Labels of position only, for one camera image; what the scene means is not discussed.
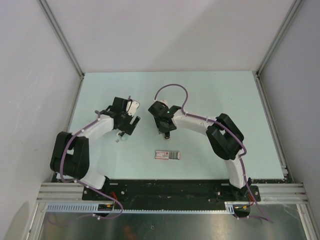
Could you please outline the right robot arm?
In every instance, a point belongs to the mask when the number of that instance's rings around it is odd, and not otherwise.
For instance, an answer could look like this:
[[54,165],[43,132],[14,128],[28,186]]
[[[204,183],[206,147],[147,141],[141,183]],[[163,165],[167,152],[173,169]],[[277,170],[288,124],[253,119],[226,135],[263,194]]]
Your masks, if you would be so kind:
[[182,107],[168,107],[162,101],[154,101],[148,109],[153,116],[160,135],[170,138],[170,133],[177,129],[187,129],[205,135],[213,152],[225,161],[229,174],[231,196],[242,201],[249,194],[249,178],[246,175],[242,156],[247,153],[243,144],[244,135],[232,119],[225,113],[217,118],[188,113]]

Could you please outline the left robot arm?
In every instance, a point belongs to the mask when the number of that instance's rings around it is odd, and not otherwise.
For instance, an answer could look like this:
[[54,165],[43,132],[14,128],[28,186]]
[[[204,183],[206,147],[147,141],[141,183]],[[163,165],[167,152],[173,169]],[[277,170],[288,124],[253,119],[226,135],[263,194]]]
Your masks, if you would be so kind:
[[100,200],[110,196],[111,188],[105,184],[106,176],[90,164],[90,146],[105,134],[117,131],[119,138],[132,135],[139,116],[135,116],[140,103],[134,99],[115,97],[106,109],[95,111],[96,118],[75,133],[61,131],[57,134],[50,169],[62,181],[76,181],[93,188]]

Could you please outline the light blue stapler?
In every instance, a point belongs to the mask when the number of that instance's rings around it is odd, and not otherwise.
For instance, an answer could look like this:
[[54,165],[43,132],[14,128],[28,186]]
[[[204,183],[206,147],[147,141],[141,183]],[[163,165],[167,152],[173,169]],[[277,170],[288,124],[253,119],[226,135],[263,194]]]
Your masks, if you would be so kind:
[[126,141],[127,140],[127,134],[124,131],[118,131],[116,133],[117,139],[116,142],[120,142],[120,141]]

